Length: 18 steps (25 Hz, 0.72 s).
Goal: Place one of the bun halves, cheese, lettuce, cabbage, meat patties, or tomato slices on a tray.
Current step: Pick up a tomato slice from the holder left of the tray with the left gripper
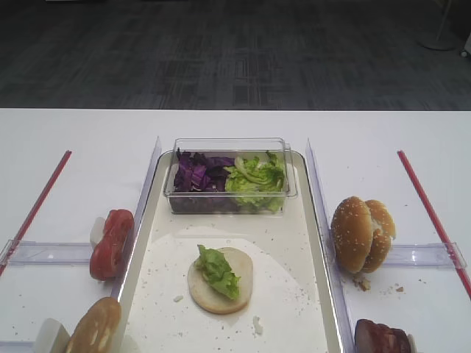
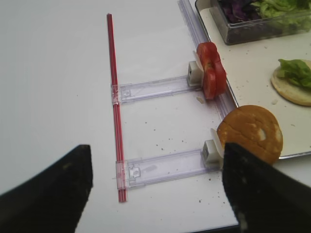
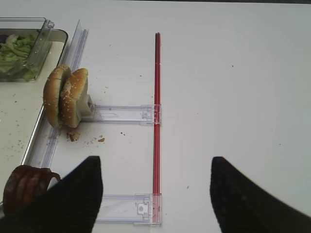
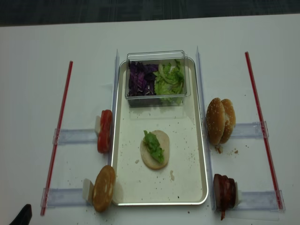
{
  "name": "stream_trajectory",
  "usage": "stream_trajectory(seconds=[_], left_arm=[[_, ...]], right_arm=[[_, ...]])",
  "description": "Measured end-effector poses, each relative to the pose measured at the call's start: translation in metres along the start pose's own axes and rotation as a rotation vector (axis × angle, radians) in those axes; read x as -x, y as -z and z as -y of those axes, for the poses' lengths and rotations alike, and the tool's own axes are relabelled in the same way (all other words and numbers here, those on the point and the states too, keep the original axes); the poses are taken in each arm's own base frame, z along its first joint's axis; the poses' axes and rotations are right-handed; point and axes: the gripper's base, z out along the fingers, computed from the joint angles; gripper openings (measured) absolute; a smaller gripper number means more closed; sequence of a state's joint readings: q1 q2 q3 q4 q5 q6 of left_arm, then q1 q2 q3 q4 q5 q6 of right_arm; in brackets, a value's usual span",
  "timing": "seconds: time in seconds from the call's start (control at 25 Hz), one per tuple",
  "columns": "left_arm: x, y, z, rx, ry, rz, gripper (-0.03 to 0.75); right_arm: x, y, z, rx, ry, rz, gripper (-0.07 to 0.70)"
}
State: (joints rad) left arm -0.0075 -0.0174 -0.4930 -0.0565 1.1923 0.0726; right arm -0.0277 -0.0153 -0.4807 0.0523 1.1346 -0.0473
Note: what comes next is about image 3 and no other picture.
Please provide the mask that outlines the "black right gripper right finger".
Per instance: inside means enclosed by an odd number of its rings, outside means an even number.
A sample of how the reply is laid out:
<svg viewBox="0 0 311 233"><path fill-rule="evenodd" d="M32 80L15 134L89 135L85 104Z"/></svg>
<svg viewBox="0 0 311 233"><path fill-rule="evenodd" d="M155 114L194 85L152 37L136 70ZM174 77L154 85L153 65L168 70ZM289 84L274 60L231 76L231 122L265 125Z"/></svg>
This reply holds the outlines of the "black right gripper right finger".
<svg viewBox="0 0 311 233"><path fill-rule="evenodd" d="M210 198L223 233L309 233L311 218L256 185L223 157L211 162Z"/></svg>

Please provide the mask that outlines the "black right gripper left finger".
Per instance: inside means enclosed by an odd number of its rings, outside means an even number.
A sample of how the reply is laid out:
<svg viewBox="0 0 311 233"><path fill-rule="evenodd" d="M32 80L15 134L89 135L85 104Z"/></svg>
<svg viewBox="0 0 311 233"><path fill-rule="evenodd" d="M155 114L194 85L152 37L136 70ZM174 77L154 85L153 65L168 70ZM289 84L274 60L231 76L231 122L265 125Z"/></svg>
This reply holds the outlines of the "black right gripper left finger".
<svg viewBox="0 0 311 233"><path fill-rule="evenodd" d="M0 220L2 233L90 233L103 197L101 160L89 156L25 207Z"/></svg>

